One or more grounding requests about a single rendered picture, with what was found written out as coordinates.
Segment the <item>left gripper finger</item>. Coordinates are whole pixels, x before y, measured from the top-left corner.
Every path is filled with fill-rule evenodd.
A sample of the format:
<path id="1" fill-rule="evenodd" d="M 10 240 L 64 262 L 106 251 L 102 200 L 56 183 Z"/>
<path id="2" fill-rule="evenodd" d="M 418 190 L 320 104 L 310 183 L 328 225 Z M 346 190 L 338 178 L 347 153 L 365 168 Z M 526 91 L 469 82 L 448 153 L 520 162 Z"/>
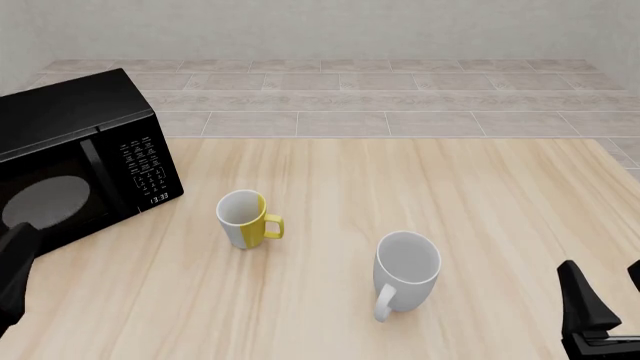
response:
<path id="1" fill-rule="evenodd" d="M 31 266 L 38 250 L 38 230 L 21 223 L 0 237 L 0 332 L 25 314 L 25 296 Z"/>

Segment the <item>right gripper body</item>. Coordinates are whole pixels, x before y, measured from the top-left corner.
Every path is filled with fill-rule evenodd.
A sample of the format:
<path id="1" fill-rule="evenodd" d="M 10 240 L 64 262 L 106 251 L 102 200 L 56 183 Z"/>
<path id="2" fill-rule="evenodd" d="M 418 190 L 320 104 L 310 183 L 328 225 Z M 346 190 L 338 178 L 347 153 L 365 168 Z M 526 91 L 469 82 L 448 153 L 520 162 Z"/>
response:
<path id="1" fill-rule="evenodd" d="M 640 335 L 609 335 L 606 331 L 562 329 L 569 360 L 640 360 Z"/>

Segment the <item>grey round microwave turntable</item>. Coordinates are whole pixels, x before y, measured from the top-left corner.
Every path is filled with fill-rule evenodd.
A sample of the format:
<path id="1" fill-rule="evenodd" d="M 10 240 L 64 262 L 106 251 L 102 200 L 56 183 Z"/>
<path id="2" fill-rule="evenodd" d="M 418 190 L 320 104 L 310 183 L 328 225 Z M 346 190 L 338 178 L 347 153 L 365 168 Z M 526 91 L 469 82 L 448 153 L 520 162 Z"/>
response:
<path id="1" fill-rule="evenodd" d="M 11 228 L 29 223 L 37 230 L 60 224 L 87 203 L 89 184 L 77 176 L 56 176 L 19 191 L 2 209 L 2 221 Z"/>

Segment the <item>black microwave oven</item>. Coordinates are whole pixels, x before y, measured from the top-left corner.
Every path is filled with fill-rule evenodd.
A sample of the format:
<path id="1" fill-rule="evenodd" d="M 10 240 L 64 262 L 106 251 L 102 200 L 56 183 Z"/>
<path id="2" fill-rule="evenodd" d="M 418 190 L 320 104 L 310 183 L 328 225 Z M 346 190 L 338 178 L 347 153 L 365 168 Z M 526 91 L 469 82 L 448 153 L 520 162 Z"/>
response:
<path id="1" fill-rule="evenodd" d="M 2 209 L 44 179 L 77 176 L 87 203 L 39 230 L 47 254 L 180 197 L 184 190 L 158 117 L 122 69 L 0 97 Z"/>

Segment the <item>white and yellow mug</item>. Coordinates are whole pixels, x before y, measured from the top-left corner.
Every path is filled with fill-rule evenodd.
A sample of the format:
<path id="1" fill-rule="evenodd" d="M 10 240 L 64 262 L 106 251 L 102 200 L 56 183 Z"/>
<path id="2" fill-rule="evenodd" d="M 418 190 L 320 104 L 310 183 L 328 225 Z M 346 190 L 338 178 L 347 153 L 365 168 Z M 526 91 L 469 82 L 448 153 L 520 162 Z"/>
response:
<path id="1" fill-rule="evenodd" d="M 236 248 L 251 249 L 264 239 L 281 239 L 284 220 L 267 212 L 267 203 L 257 191 L 243 189 L 226 194 L 216 206 L 216 216 Z"/>

